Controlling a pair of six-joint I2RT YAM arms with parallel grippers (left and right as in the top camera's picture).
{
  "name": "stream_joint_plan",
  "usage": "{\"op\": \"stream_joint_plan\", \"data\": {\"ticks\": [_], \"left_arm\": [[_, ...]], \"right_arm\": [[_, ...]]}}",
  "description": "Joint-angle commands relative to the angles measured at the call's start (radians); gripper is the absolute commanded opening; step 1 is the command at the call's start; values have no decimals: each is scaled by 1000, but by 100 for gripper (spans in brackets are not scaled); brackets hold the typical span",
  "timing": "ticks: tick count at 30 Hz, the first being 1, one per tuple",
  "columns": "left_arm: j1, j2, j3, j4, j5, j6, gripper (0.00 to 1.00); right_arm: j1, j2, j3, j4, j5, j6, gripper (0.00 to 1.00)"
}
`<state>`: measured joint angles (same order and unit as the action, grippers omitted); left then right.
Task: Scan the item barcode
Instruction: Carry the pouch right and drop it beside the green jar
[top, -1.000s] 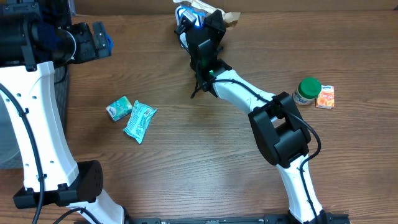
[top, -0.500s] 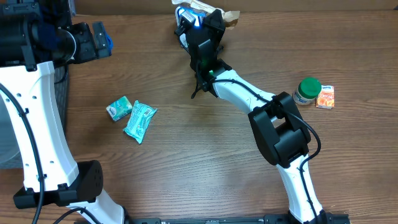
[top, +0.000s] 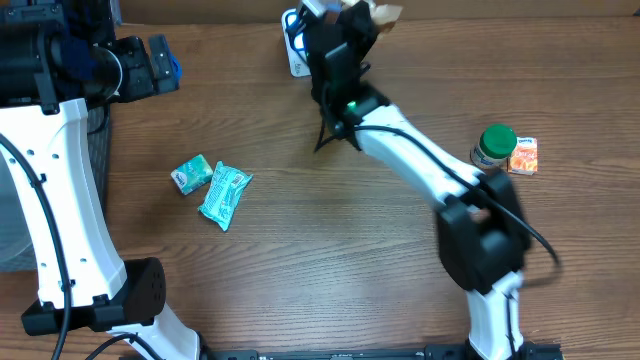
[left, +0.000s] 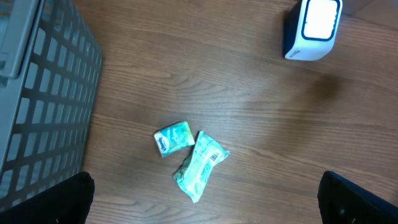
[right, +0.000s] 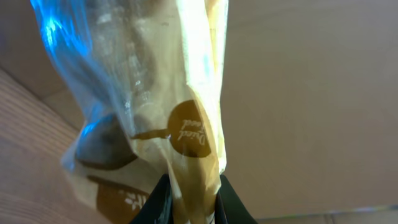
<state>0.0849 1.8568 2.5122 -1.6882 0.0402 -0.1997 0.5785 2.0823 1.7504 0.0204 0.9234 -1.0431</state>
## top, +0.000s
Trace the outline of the orange small box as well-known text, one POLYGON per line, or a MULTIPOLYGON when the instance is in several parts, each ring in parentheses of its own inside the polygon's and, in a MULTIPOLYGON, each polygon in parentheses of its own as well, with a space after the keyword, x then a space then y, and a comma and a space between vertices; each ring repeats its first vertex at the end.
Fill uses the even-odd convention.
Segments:
POLYGON ((518 137, 507 163, 510 173, 533 175, 538 171, 538 142, 534 137, 518 137))

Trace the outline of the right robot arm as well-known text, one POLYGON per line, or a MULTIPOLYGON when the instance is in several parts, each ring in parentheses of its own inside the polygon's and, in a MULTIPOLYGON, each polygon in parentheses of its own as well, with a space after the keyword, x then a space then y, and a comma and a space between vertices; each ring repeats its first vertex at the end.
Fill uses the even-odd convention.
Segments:
POLYGON ((318 144, 345 139, 391 168, 436 216, 442 265, 466 294, 468 345, 476 359, 521 359, 518 289, 531 236, 506 174, 487 174, 450 155, 363 80, 379 31, 368 3, 302 1, 288 28, 300 37, 323 128, 318 144))

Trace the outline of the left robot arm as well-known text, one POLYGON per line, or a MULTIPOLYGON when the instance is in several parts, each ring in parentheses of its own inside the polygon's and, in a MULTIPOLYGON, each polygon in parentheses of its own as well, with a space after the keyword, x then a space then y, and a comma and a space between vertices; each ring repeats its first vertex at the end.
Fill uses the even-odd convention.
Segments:
POLYGON ((123 260, 108 232, 88 147, 93 109, 176 91, 166 39, 117 38, 109 1, 1 7, 1 153, 38 263, 31 336, 75 329, 126 340, 145 359, 205 359, 201 335, 166 302, 154 257, 123 260))

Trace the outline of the green lid jar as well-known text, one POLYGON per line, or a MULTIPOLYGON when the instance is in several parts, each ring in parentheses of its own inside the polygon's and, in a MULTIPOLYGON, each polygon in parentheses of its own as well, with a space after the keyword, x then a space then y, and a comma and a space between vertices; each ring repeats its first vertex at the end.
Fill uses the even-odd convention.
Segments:
POLYGON ((504 124, 487 127, 470 151, 471 161, 480 168, 501 167, 517 145, 515 131, 504 124))

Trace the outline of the teal white small box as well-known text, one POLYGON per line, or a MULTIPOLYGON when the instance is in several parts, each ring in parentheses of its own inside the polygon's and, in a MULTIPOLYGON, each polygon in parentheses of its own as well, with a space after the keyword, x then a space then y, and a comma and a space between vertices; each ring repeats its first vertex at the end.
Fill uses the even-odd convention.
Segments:
POLYGON ((188 195, 211 181, 213 169, 202 154, 174 169, 170 177, 183 195, 188 195))

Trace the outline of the beige plastic pouch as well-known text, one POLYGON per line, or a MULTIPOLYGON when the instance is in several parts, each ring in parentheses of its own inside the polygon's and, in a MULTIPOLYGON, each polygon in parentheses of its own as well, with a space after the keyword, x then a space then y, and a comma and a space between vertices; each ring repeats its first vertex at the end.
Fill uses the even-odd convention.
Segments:
POLYGON ((402 6, 377 4, 374 0, 341 0, 340 22, 359 33, 377 38, 398 21, 402 6))

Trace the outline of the teal snack packet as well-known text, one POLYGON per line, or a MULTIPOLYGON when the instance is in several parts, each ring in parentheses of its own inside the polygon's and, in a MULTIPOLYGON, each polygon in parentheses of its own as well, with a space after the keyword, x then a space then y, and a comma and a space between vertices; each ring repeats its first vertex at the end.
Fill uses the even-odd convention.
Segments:
POLYGON ((242 194, 252 179, 252 175, 218 161, 209 190, 198 211, 226 232, 242 194))

